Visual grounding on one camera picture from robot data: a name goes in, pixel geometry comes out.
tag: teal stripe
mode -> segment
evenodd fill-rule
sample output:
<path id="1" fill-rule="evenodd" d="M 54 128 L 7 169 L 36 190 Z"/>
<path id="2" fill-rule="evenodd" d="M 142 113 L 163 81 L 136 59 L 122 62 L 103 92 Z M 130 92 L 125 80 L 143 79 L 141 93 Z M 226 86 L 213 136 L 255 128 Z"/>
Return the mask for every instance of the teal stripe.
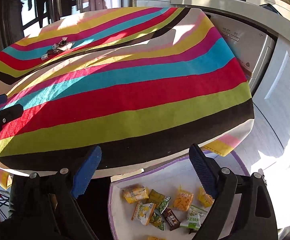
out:
<path id="1" fill-rule="evenodd" d="M 115 85 L 210 73 L 224 67 L 233 57 L 224 39 L 220 38 L 206 54 L 190 61 L 129 67 L 74 78 L 33 92 L 4 108 L 21 104 L 26 110 L 48 101 Z"/>
<path id="2" fill-rule="evenodd" d="M 103 31 L 101 31 L 99 33 L 93 34 L 92 36 L 89 36 L 87 38 L 84 38 L 84 39 L 81 39 L 81 40 L 78 40 L 78 41 L 74 41 L 75 44 L 73 45 L 72 49 L 76 48 L 76 47 L 80 47 L 80 46 L 86 45 L 86 44 L 89 44 L 89 43 L 94 42 L 94 41 L 98 41 L 98 40 L 100 40 L 100 39 L 102 39 L 104 37 L 110 36 L 110 35 L 112 35 L 114 33 L 126 30 L 126 29 L 128 29 L 130 27 L 133 27 L 133 26 L 139 25 L 141 23 L 144 23 L 146 21 L 149 21 L 152 18 L 155 18 L 155 17 L 157 17 L 159 15 L 162 15 L 168 9 L 169 8 L 163 8 L 163 9 L 157 11 L 157 12 L 150 13 L 150 14 L 147 14 L 147 15 L 143 15 L 143 16 L 134 18 L 132 20 L 129 20 L 127 22 L 123 22 L 121 24 L 115 25 L 115 26 L 110 27 L 108 29 L 105 29 L 105 30 L 103 30 Z M 10 55 L 10 56 L 12 56 L 12 57 L 14 57 L 16 59 L 19 59 L 19 60 L 30 60 L 30 59 L 40 58 L 42 55 L 44 55 L 46 53 L 46 51 L 48 51 L 51 48 L 52 48 L 52 45 L 46 46 L 46 47 L 43 47 L 43 48 L 33 49 L 33 50 L 30 50 L 30 51 L 20 51 L 20 50 L 17 50 L 15 48 L 9 46 L 6 49 L 4 49 L 3 52 L 5 52 L 8 55 Z"/>

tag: striped tablecloth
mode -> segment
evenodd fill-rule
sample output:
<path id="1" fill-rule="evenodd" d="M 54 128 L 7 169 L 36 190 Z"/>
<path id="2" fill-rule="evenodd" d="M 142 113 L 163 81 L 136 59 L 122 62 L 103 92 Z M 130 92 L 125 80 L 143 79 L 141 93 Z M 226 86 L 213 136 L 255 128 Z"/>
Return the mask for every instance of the striped tablecloth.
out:
<path id="1" fill-rule="evenodd" d="M 42 60 L 62 37 L 71 49 Z M 0 168 L 57 171 L 100 145 L 99 169 L 144 163 L 192 143 L 220 155 L 250 132 L 245 75 L 196 8 L 117 8 L 73 15 L 0 52 Z"/>

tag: snack pile on table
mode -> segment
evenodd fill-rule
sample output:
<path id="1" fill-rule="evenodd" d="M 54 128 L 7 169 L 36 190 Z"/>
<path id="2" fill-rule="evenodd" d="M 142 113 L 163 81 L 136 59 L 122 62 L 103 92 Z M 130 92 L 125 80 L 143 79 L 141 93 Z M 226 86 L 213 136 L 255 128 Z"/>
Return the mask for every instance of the snack pile on table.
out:
<path id="1" fill-rule="evenodd" d="M 204 208 L 210 208 L 213 204 L 213 198 L 206 194 L 203 187 L 197 189 L 197 203 L 194 194 L 179 187 L 175 192 L 174 198 L 166 196 L 152 189 L 149 191 L 144 185 L 137 185 L 122 190 L 124 199 L 129 203 L 136 203 L 132 220 L 138 221 L 143 225 L 149 224 L 157 230 L 173 231 L 177 228 L 188 228 L 188 234 L 196 233 L 201 226 L 201 216 L 206 216 L 208 211 Z M 184 221 L 179 219 L 173 213 L 173 210 L 187 212 L 187 218 Z M 147 240 L 167 240 L 148 236 Z"/>

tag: screw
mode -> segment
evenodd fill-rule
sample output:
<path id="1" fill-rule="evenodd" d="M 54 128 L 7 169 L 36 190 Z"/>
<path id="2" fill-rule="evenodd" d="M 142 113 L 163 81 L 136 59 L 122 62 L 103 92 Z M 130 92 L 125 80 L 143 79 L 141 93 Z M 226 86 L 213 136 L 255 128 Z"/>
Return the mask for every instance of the screw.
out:
<path id="1" fill-rule="evenodd" d="M 230 170 L 228 168 L 222 168 L 222 173 L 229 174 Z"/>
<path id="2" fill-rule="evenodd" d="M 66 174 L 68 172 L 68 169 L 67 168 L 63 168 L 60 170 L 60 173 L 61 174 Z"/>
<path id="3" fill-rule="evenodd" d="M 36 172 L 33 172 L 33 173 L 31 173 L 31 174 L 29 175 L 29 177 L 30 177 L 31 179 L 36 178 L 36 176 L 37 176 L 37 173 L 36 173 Z"/>
<path id="4" fill-rule="evenodd" d="M 262 176 L 258 172 L 255 172 L 254 173 L 254 177 L 257 178 L 257 179 L 260 179 Z"/>

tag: lime green stripe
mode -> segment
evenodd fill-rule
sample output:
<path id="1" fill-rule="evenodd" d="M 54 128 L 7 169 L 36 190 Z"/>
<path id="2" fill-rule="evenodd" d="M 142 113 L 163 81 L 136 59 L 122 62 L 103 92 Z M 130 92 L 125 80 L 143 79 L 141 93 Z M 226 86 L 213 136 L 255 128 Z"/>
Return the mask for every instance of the lime green stripe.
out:
<path id="1" fill-rule="evenodd" d="M 42 128 L 0 140 L 0 156 L 71 149 L 142 136 L 195 121 L 250 98 L 248 83 L 244 82 L 211 95 Z"/>

